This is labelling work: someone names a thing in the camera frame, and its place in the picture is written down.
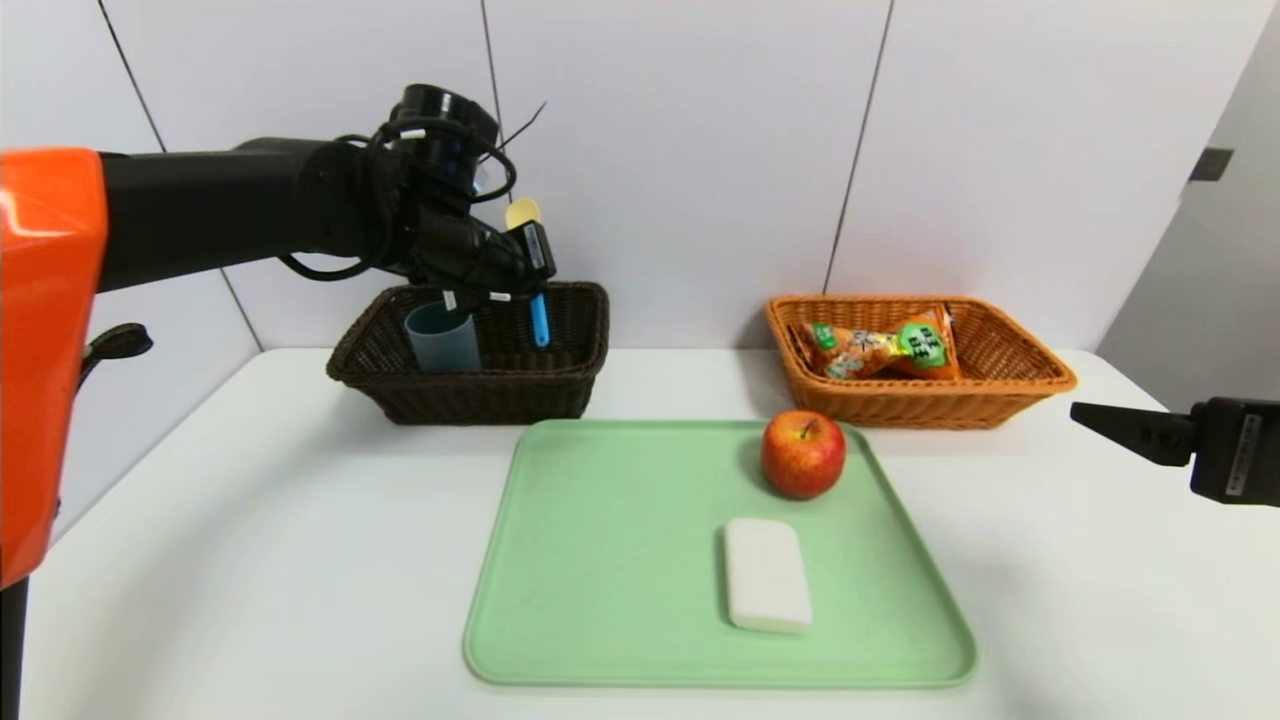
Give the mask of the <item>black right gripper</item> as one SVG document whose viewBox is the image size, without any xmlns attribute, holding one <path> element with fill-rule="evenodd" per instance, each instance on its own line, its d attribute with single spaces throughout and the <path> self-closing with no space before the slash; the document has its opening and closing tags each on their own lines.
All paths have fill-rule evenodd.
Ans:
<svg viewBox="0 0 1280 720">
<path fill-rule="evenodd" d="M 1189 414 L 1073 402 L 1070 418 L 1147 461 L 1196 461 L 1190 492 L 1224 505 L 1279 506 L 1279 402 L 1213 397 Z"/>
</svg>

